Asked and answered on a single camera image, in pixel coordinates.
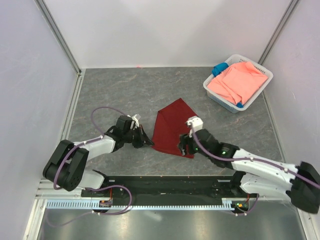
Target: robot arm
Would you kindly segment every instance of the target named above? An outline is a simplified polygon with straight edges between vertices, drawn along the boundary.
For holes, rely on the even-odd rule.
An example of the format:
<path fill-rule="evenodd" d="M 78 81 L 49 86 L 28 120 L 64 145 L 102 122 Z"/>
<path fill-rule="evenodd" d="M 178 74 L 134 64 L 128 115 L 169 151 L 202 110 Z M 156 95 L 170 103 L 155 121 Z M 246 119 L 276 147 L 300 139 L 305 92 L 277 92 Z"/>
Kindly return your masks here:
<path fill-rule="evenodd" d="M 124 144 L 132 144 L 136 149 L 154 145 L 146 135 L 143 126 L 139 124 L 139 119 L 138 114 L 132 117 L 122 115 L 118 118 L 116 125 L 112 126 L 104 136 L 84 142 L 62 140 L 46 164 L 43 176 L 54 182 L 58 168 L 67 154 L 75 146 L 84 144 L 70 155 L 69 162 L 63 165 L 56 183 L 67 191 L 72 191 L 76 187 L 98 189 L 103 183 L 104 177 L 95 171 L 85 170 L 88 160 L 103 154 L 113 153 L 122 148 Z"/>
<path fill-rule="evenodd" d="M 300 166 L 277 162 L 254 155 L 238 146 L 218 142 L 212 134 L 203 129 L 203 121 L 197 116 L 189 118 L 186 124 L 192 129 L 189 134 L 180 136 L 178 147 L 181 153 L 199 153 L 218 167 L 235 170 L 234 181 L 230 183 L 235 192 L 244 191 L 248 194 L 259 194 L 261 197 L 291 200 L 294 206 L 305 212 L 318 212 L 320 190 L 292 174 L 299 174 L 319 184 L 320 175 L 312 165 L 306 162 L 301 162 Z M 200 144 L 209 153 L 226 160 L 214 158 L 204 152 L 196 143 L 193 130 Z"/>

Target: pink cloth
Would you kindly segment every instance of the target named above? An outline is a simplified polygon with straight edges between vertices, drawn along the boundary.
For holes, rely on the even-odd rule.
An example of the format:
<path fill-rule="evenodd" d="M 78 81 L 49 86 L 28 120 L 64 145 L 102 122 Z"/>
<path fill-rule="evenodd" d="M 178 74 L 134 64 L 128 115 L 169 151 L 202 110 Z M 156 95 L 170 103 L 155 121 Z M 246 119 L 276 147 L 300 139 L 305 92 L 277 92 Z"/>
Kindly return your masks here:
<path fill-rule="evenodd" d="M 267 79 L 251 62 L 239 62 L 221 72 L 207 87 L 234 105 L 244 105 Z"/>

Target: red towel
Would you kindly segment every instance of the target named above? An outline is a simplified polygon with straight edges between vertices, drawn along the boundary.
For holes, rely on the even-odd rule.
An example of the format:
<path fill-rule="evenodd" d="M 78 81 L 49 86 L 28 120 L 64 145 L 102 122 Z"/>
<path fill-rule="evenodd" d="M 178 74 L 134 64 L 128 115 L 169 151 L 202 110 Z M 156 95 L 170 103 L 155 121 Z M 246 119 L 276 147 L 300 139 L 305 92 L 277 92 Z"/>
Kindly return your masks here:
<path fill-rule="evenodd" d="M 190 154 L 182 156 L 178 148 L 180 135 L 187 134 L 190 131 L 186 121 L 193 116 L 196 116 L 195 112 L 182 98 L 159 110 L 152 137 L 153 149 L 165 154 L 193 159 L 194 156 Z"/>

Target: purple cable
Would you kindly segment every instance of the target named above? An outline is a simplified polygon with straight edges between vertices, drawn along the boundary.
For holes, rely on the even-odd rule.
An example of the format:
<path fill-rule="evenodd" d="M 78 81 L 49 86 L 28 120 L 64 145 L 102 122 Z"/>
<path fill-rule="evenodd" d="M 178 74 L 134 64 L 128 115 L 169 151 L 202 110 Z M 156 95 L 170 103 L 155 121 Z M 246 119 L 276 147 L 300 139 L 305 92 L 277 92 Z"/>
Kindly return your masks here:
<path fill-rule="evenodd" d="M 100 191 L 104 191 L 104 190 L 107 190 L 107 189 L 112 189 L 112 188 L 121 188 L 121 189 L 124 189 L 128 192 L 129 194 L 129 197 L 130 197 L 130 200 L 129 200 L 129 203 L 128 205 L 121 211 L 117 211 L 117 212 L 105 212 L 105 213 L 102 213 L 100 212 L 100 215 L 120 215 L 120 214 L 123 214 L 125 213 L 128 208 L 130 208 L 131 206 L 131 203 L 132 203 L 132 194 L 130 192 L 130 190 L 128 188 L 126 188 L 125 186 L 121 186 L 121 185 L 112 185 L 112 186 L 107 186 L 107 187 L 103 187 L 103 188 L 99 188 L 99 189 L 93 189 L 93 188 L 86 188 L 87 190 L 90 190 L 90 191 L 95 191 L 95 192 L 100 192 Z M 79 219 L 79 218 L 82 218 L 83 216 L 86 216 L 86 215 L 89 215 L 89 214 L 92 214 L 92 211 L 87 211 L 87 212 L 84 212 L 83 214 L 75 217 L 74 219 L 71 219 L 65 223 L 62 223 L 62 224 L 58 224 L 58 225 L 54 225 L 52 224 L 49 219 L 48 219 L 48 212 L 45 213 L 45 222 L 52 228 L 59 228 L 59 227 L 63 227 L 65 225 L 68 225 L 69 223 L 72 223 L 73 221 Z"/>
<path fill-rule="evenodd" d="M 65 165 L 66 161 L 68 160 L 68 158 L 71 156 L 71 154 L 79 147 L 85 145 L 85 144 L 91 144 L 91 143 L 94 143 L 94 142 L 97 142 L 97 141 L 100 141 L 102 139 L 101 136 L 99 137 L 96 137 L 94 139 L 90 139 L 88 141 L 84 141 L 84 142 L 81 142 L 79 143 L 78 145 L 75 145 L 73 148 L 71 148 L 71 150 L 65 155 L 64 159 L 62 160 L 58 170 L 56 171 L 56 174 L 54 176 L 54 180 L 53 180 L 53 188 L 55 190 L 59 190 L 61 189 L 61 187 L 57 187 L 57 181 L 58 181 L 58 177 L 59 177 L 59 174 L 63 168 L 63 166 Z"/>
<path fill-rule="evenodd" d="M 215 159 L 218 159 L 218 160 L 221 160 L 221 161 L 225 161 L 225 162 L 234 162 L 234 161 L 243 161 L 243 160 L 251 161 L 251 158 L 249 158 L 249 157 L 223 158 L 223 157 L 219 157 L 219 156 L 213 155 L 211 152 L 209 152 L 207 149 L 205 149 L 204 146 L 201 145 L 201 143 L 200 143 L 200 141 L 199 141 L 199 139 L 198 139 L 198 137 L 197 137 L 197 135 L 196 135 L 196 133 L 195 133 L 195 131 L 194 131 L 193 128 L 192 128 L 192 136 L 193 136 L 196 144 L 199 146 L 199 148 L 201 148 L 201 150 L 202 150 L 205 154 L 207 154 L 208 156 L 210 156 L 210 157 L 212 157 L 212 158 L 215 158 Z M 276 167 L 276 168 L 278 168 L 278 169 L 280 169 L 280 170 L 282 170 L 282 171 L 285 169 L 285 167 L 279 166 L 279 165 L 277 165 L 277 164 L 275 164 L 275 163 L 273 163 L 273 162 L 269 162 L 269 161 L 267 161 L 267 160 L 263 160 L 263 159 L 260 159 L 260 158 L 254 158 L 254 160 L 257 161 L 257 162 L 269 164 L 269 165 L 271 165 L 271 166 L 273 166 L 273 167 Z M 289 170 L 289 169 L 288 169 L 287 172 L 290 173 L 290 174 L 292 174 L 292 175 L 294 175 L 296 178 L 299 178 L 299 179 L 307 182 L 308 184 L 314 186 L 315 188 L 320 189 L 320 185 L 319 185 L 319 184 L 317 184 L 317 183 L 315 183 L 315 182 L 307 179 L 306 177 L 304 177 L 304 176 L 302 176 L 302 175 L 300 175 L 300 174 L 298 174 L 298 173 L 295 173 L 294 171 L 291 171 L 291 170 Z"/>
<path fill-rule="evenodd" d="M 63 227 L 63 226 L 65 226 L 65 225 L 68 225 L 69 223 L 72 223 L 73 221 L 75 221 L 75 220 L 77 220 L 77 219 L 79 219 L 79 218 L 82 218 L 83 216 L 89 215 L 89 214 L 92 214 L 92 212 L 91 212 L 91 211 L 87 211 L 87 212 L 82 213 L 82 214 L 80 214 L 79 216 L 75 217 L 74 219 L 71 219 L 71 220 L 69 220 L 69 221 L 67 221 L 67 222 L 65 222 L 65 223 L 58 224 L 58 225 L 54 225 L 54 224 L 52 224 L 52 223 L 49 221 L 49 219 L 48 219 L 48 214 L 46 213 L 46 215 L 45 215 L 45 222 L 46 222 L 50 227 L 52 227 L 52 228 L 59 228 L 59 227 Z"/>
<path fill-rule="evenodd" d="M 117 108 L 114 108 L 114 107 L 112 107 L 112 106 L 100 106 L 100 107 L 95 108 L 95 109 L 91 112 L 90 118 L 91 118 L 92 124 L 93 124 L 94 127 L 100 132 L 100 134 L 101 134 L 102 136 L 104 136 L 105 133 L 104 133 L 104 131 L 96 124 L 96 122 L 95 122 L 95 120 L 94 120 L 94 113 L 95 113 L 95 111 L 97 111 L 97 110 L 99 110 L 99 109 L 112 109 L 112 110 L 117 111 L 118 113 L 121 113 L 122 115 L 128 116 L 128 115 L 125 114 L 123 111 L 121 111 L 121 110 L 119 110 L 119 109 L 117 109 Z"/>
<path fill-rule="evenodd" d="M 253 211 L 254 208 L 255 208 L 256 205 L 257 205 L 258 199 L 259 199 L 259 194 L 256 195 L 256 198 L 255 198 L 255 201 L 254 201 L 254 203 L 253 203 L 253 206 L 252 206 L 248 211 L 246 211 L 246 212 L 244 212 L 244 213 L 238 213 L 237 215 L 238 215 L 238 216 L 245 216 L 245 214 L 248 214 L 248 213 L 250 213 L 251 211 Z M 231 214 L 231 215 L 236 215 L 235 213 L 229 212 L 229 211 L 224 211 L 224 213 L 226 213 L 226 214 Z"/>
<path fill-rule="evenodd" d="M 130 190 L 128 188 L 126 188 L 125 186 L 121 186 L 121 185 L 112 185 L 112 186 L 106 186 L 106 187 L 103 187 L 103 188 L 99 188 L 99 189 L 93 189 L 93 188 L 90 188 L 90 187 L 87 187 L 86 190 L 90 190 L 90 191 L 94 191 L 94 192 L 101 192 L 101 191 L 104 191 L 104 190 L 107 190 L 107 189 L 112 189 L 112 188 L 121 188 L 121 189 L 124 189 L 128 192 L 129 194 L 129 197 L 130 197 L 130 200 L 129 200 L 129 203 L 128 205 L 122 209 L 121 211 L 117 211 L 117 212 L 105 212 L 105 213 L 100 213 L 101 215 L 120 215 L 120 214 L 123 214 L 125 213 L 128 208 L 130 208 L 131 206 L 131 203 L 132 203 L 132 194 L 130 192 Z"/>
<path fill-rule="evenodd" d="M 101 133 L 101 136 L 104 136 L 105 133 L 104 131 L 102 131 L 100 129 L 100 127 L 95 123 L 94 121 L 94 112 L 98 109 L 112 109 L 112 110 L 115 110 L 119 113 L 121 113 L 122 115 L 125 115 L 127 116 L 127 114 L 125 114 L 124 112 L 122 112 L 121 110 L 117 109 L 117 108 L 114 108 L 112 106 L 100 106 L 100 107 L 97 107 L 96 109 L 94 109 L 92 112 L 91 112 L 91 122 L 92 124 L 95 126 L 95 128 Z M 94 142 L 97 142 L 99 140 L 101 140 L 101 136 L 97 137 L 97 138 L 94 138 L 94 139 L 91 139 L 91 140 L 88 140 L 88 141 L 85 141 L 85 142 L 82 142 L 82 143 L 79 143 L 78 145 L 74 146 L 68 153 L 67 155 L 64 157 L 64 159 L 62 160 L 58 170 L 56 171 L 56 174 L 54 176 L 54 180 L 53 180 L 53 188 L 55 190 L 60 190 L 62 187 L 57 187 L 57 181 L 58 181 L 58 177 L 59 177 L 59 174 L 63 168 L 63 166 L 65 165 L 66 161 L 68 160 L 68 158 L 70 157 L 70 155 L 79 147 L 85 145 L 85 144 L 91 144 L 91 143 L 94 143 Z"/>

